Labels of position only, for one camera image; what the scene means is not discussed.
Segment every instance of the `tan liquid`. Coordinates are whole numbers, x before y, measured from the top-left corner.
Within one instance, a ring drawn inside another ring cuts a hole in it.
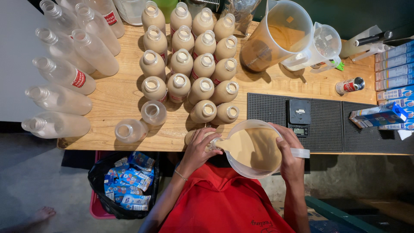
[[[198,102],[190,112],[191,120],[202,124],[211,121],[217,115],[217,108],[213,102],[202,100]]]
[[[195,40],[193,59],[205,53],[213,54],[216,51],[216,42],[214,32],[207,30]]]
[[[180,49],[186,49],[190,54],[194,48],[194,38],[187,26],[181,26],[171,40],[171,50],[174,54]]]
[[[214,25],[214,34],[216,35],[216,41],[220,41],[227,38],[234,33],[234,15],[226,14],[226,16],[217,20]]]
[[[265,27],[259,25],[258,32],[250,36],[240,53],[240,62],[252,71],[266,70],[289,57],[287,53],[277,49],[273,41],[290,52],[302,50],[303,45],[298,42],[304,38],[305,32],[274,25],[269,25],[267,28],[271,38],[265,32]]]
[[[145,50],[152,50],[158,53],[164,60],[165,66],[168,62],[168,44],[167,38],[159,30],[158,27],[152,25],[148,28],[148,31],[144,34],[144,48]]]
[[[214,93],[213,82],[208,78],[199,78],[194,81],[188,93],[188,101],[196,105],[201,100],[208,100]]]
[[[223,81],[214,88],[210,101],[215,105],[233,101],[238,94],[238,83],[234,81]]]
[[[144,32],[147,32],[149,26],[154,25],[166,35],[164,14],[154,2],[147,2],[146,8],[142,12],[141,20]]]
[[[235,36],[229,36],[227,38],[221,39],[217,46],[216,51],[214,52],[214,61],[216,64],[227,58],[232,58],[237,51],[237,38]]]
[[[142,82],[142,93],[149,100],[164,102],[167,100],[167,87],[159,77],[151,76]]]
[[[217,115],[210,122],[214,125],[231,124],[237,120],[239,109],[233,103],[223,103],[217,106]]]
[[[205,31],[214,29],[212,15],[213,13],[208,8],[203,8],[200,13],[196,14],[191,28],[191,33],[193,34],[194,39],[197,39],[197,37]]]
[[[196,132],[197,130],[195,129],[195,130],[190,130],[186,135],[185,135],[185,139],[184,139],[184,142],[185,142],[185,144],[186,145],[188,145],[190,142],[191,142],[191,138],[193,137],[193,134],[194,134],[194,132]],[[213,134],[213,133],[215,133],[215,132],[208,132],[208,133],[205,133],[204,134],[204,137],[203,137],[203,139],[204,138],[206,138],[207,136],[209,136],[210,134]]]
[[[171,56],[171,75],[182,73],[190,77],[193,69],[193,59],[185,49],[180,49]]]
[[[275,171],[282,162],[282,154],[276,144],[278,136],[273,129],[251,128],[235,132],[229,139],[217,141],[215,145],[230,152],[243,165]]]
[[[187,76],[177,73],[168,79],[168,97],[174,103],[182,103],[190,91],[191,84]]]
[[[198,78],[209,78],[214,73],[215,68],[216,64],[211,53],[198,56],[194,61],[193,70],[191,71],[191,84]]]
[[[236,74],[236,66],[237,61],[234,58],[220,60],[216,64],[216,68],[210,79],[213,81],[214,85],[230,80]]]
[[[171,38],[174,33],[183,25],[191,28],[192,25],[191,14],[188,11],[185,3],[177,3],[177,7],[171,12],[170,16],[170,35]]]
[[[140,58],[140,67],[146,78],[156,76],[165,82],[165,63],[158,53],[152,50],[145,51]]]

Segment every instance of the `tin can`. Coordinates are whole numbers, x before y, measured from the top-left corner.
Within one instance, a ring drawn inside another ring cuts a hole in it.
[[[345,92],[354,92],[362,90],[365,87],[365,81],[361,77],[356,77],[342,81],[336,84],[336,91],[343,95]]]

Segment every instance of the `trash bag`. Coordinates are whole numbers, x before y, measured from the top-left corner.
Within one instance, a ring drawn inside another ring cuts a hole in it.
[[[154,163],[154,180],[152,185],[144,192],[143,195],[151,195],[151,200],[148,205],[148,211],[138,211],[138,210],[126,210],[121,206],[117,205],[107,196],[105,196],[104,191],[104,175],[108,173],[109,169],[114,167],[114,163],[125,156],[131,154],[130,151],[121,151],[115,152],[114,154],[98,160],[95,165],[88,172],[88,180],[91,185],[91,188],[98,195],[99,200],[101,201],[103,209],[109,214],[115,215],[118,219],[142,219],[149,214],[152,207],[155,205],[156,196],[158,193],[159,186],[159,153],[158,152],[145,152],[142,151],[145,155],[153,158]]]

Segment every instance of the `red label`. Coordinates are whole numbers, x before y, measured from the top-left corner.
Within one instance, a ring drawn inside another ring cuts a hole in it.
[[[173,29],[173,27],[170,27],[170,35],[171,35],[171,40],[173,39],[173,35],[176,31]]]
[[[216,64],[219,62],[219,60],[217,60],[216,55],[213,54],[214,57],[214,61],[216,62]]]
[[[218,85],[218,84],[221,83],[221,81],[219,81],[218,79],[215,78],[214,81],[213,81],[213,83],[216,84],[216,85]]]
[[[103,17],[106,19],[106,22],[110,26],[112,26],[112,25],[116,24],[116,22],[118,22],[118,20],[116,20],[116,17],[114,15],[113,11],[109,12],[109,14],[107,14],[107,15],[104,15]]]
[[[71,83],[71,85],[77,88],[81,88],[85,84],[85,81],[86,81],[85,74],[79,71],[78,69],[76,69],[76,77],[75,77],[75,80],[73,80],[73,82]]]
[[[194,78],[194,80],[198,79],[198,75],[195,74],[194,69],[191,70],[191,75]]]
[[[183,97],[175,97],[175,96],[171,96],[171,99],[173,100],[183,100],[187,97],[187,95],[183,96]]]
[[[197,57],[198,55],[195,52],[193,52],[193,59],[195,60]]]
[[[198,36],[194,35],[193,29],[191,29],[191,34],[193,34],[194,41],[195,41],[195,39],[197,39]]]
[[[354,87],[354,83],[345,83],[344,84],[344,91],[346,91],[346,92],[356,91],[355,87]]]
[[[166,99],[167,99],[167,92],[165,92],[165,96],[164,96],[164,97],[162,97],[162,99],[160,99],[160,100],[158,100],[158,101],[160,101],[160,102],[162,103],[162,102],[164,102]]]

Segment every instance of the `concrete floor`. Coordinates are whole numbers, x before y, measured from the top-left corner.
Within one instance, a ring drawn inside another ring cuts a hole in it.
[[[0,133],[0,228],[18,224],[46,205],[57,214],[35,232],[137,232],[142,220],[92,218],[88,171],[61,167],[63,151],[55,145],[24,133]],[[310,165],[306,192],[317,198],[388,198],[414,191],[412,156],[312,155]],[[280,175],[260,181],[270,200],[284,199]]]

